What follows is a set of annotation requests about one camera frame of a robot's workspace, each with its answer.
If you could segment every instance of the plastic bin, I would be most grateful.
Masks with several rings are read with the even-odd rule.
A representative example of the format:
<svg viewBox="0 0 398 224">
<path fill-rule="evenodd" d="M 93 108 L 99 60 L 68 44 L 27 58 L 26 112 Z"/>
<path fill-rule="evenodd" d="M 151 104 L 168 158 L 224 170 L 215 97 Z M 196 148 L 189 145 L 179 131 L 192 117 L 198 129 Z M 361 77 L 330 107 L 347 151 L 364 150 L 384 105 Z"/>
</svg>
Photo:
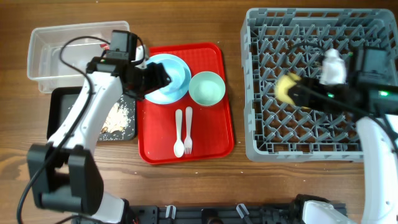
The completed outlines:
<svg viewBox="0 0 398 224">
<path fill-rule="evenodd" d="M 83 86 L 84 77 L 59 61 L 61 47 L 70 39 L 89 35 L 110 41 L 112 30 L 130 30 L 126 21 L 97 22 L 66 26 L 41 27 L 32 31 L 27 56 L 27 76 L 39 83 L 42 93 L 58 87 Z M 94 56 L 100 56 L 102 42 L 93 39 L 77 40 L 63 53 L 68 63 L 85 71 Z"/>
<path fill-rule="evenodd" d="M 335 48 L 343 59 L 353 47 L 383 47 L 389 52 L 389 83 L 397 85 L 397 37 L 394 15 L 386 9 L 248 10 L 241 29 L 247 157 L 256 162 L 361 162 L 359 137 L 347 114 L 304 110 L 274 98 L 275 82 L 288 68 L 300 76 L 320 76 L 317 67 L 308 66 L 318 52 L 299 47 L 289 62 L 281 59 L 301 42 Z"/>
</svg>

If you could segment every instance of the bowl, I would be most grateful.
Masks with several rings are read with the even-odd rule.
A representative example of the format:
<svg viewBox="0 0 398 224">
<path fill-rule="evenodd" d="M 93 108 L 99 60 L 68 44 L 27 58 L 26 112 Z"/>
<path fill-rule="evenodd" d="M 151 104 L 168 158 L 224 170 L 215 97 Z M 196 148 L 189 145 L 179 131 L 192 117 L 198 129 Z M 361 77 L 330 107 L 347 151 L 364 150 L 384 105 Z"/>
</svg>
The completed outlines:
<svg viewBox="0 0 398 224">
<path fill-rule="evenodd" d="M 214 72 L 200 72 L 189 83 L 189 95 L 201 106 L 213 106 L 225 94 L 224 80 Z"/>
<path fill-rule="evenodd" d="M 171 82 L 167 86 L 159 89 L 159 91 L 162 93 L 171 93 L 178 90 L 185 80 L 185 72 L 182 65 L 172 59 L 163 59 L 160 60 L 159 63 L 163 64 L 166 73 L 171 78 Z"/>
</svg>

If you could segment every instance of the yellow sponge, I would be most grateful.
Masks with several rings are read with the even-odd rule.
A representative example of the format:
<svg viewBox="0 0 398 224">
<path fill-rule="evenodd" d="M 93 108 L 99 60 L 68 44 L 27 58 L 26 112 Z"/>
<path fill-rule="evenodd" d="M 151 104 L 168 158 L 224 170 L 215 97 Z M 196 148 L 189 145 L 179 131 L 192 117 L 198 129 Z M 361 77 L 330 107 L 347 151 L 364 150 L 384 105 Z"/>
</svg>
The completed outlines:
<svg viewBox="0 0 398 224">
<path fill-rule="evenodd" d="M 289 103 L 291 105 L 294 105 L 294 102 L 287 94 L 287 92 L 290 88 L 296 85 L 296 82 L 293 80 L 299 81 L 301 80 L 301 78 L 294 73 L 289 73 L 289 75 L 284 75 L 283 77 L 281 77 L 276 83 L 275 87 L 276 98 L 282 102 Z"/>
</svg>

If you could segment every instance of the green light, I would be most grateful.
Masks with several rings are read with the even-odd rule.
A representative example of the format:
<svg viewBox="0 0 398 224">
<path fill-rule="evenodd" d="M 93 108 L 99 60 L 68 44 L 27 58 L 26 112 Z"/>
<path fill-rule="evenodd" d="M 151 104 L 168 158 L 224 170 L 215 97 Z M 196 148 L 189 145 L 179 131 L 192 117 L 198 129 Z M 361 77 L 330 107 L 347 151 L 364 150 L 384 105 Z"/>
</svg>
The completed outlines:
<svg viewBox="0 0 398 224">
<path fill-rule="evenodd" d="M 379 94 L 381 96 L 388 96 L 389 92 L 387 92 L 387 91 L 379 91 Z"/>
</svg>

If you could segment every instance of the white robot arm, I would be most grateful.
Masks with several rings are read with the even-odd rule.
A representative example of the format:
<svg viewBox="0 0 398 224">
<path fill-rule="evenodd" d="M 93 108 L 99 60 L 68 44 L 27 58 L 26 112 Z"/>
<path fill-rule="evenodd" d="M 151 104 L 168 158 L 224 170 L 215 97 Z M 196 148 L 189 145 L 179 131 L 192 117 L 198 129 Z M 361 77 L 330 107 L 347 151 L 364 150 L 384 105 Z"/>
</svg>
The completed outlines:
<svg viewBox="0 0 398 224">
<path fill-rule="evenodd" d="M 387 115 L 395 132 L 398 116 Z M 356 129 L 364 153 L 365 208 L 363 224 L 397 223 L 398 214 L 398 161 L 386 132 L 370 118 L 361 118 Z M 352 220 L 325 202 L 307 201 L 303 210 L 306 224 L 351 224 Z"/>
<path fill-rule="evenodd" d="M 30 176 L 40 174 L 32 186 L 37 207 L 76 213 L 96 222 L 136 223 L 127 200 L 104 192 L 93 154 L 105 119 L 123 93 L 142 99 L 170 82 L 162 64 L 146 64 L 148 53 L 143 45 L 136 48 L 138 39 L 142 44 L 135 34 L 114 30 L 110 49 L 105 52 L 106 60 L 103 55 L 88 64 L 87 79 L 65 121 L 45 146 L 31 146 L 27 156 Z M 92 94 L 87 101 L 90 87 Z M 83 108 L 84 114 L 79 117 Z M 78 123 L 74 131 L 66 138 L 75 121 Z M 47 164 L 52 154 L 54 159 Z M 69 174 L 55 170 L 63 164 L 68 164 Z M 22 223 L 18 211 L 17 219 Z"/>
</svg>

